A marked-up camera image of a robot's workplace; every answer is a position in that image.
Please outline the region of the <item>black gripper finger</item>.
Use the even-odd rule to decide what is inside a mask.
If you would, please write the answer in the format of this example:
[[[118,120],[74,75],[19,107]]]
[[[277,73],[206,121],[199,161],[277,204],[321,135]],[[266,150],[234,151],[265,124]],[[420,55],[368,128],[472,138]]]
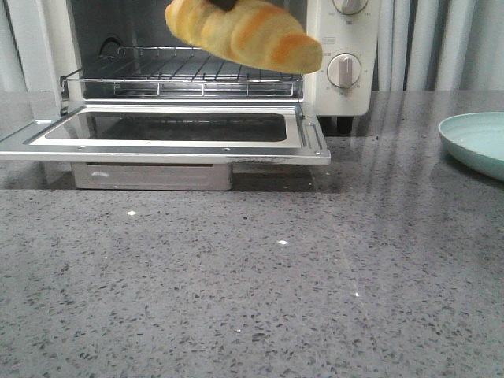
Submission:
[[[223,11],[231,11],[236,5],[236,0],[209,0],[212,4]]]

